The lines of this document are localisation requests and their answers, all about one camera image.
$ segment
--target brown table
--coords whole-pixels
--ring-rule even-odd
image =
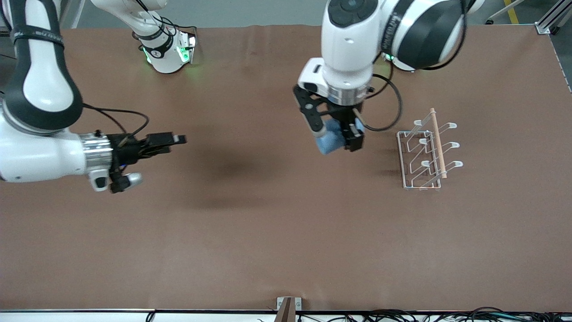
[[[0,184],[0,307],[572,311],[572,99],[548,36],[474,26],[448,68],[396,73],[396,131],[431,107],[459,125],[465,166],[436,193],[402,188],[395,131],[319,154],[291,93],[319,34],[200,30],[201,64],[164,75],[127,30],[66,31],[86,102],[189,143],[123,194]],[[394,113],[387,91],[365,117]],[[97,128],[117,132],[92,111],[73,127]]]

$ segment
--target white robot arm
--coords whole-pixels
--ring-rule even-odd
[[[126,23],[143,44],[147,61],[160,73],[173,73],[192,62],[196,35],[168,25],[155,10],[168,0],[92,0]]]
[[[294,94],[323,154],[363,145],[361,112],[378,53],[414,69],[443,62],[464,16],[484,0],[330,0],[321,32],[322,57],[308,61]],[[317,106],[326,103],[327,111]],[[321,117],[331,115],[323,122]]]
[[[138,141],[129,133],[68,130],[84,104],[63,56],[57,5],[52,0],[2,0],[17,64],[0,101],[0,180],[36,182],[87,175],[96,191],[113,193],[141,182],[123,175],[127,164],[168,153],[185,136],[155,133]]]

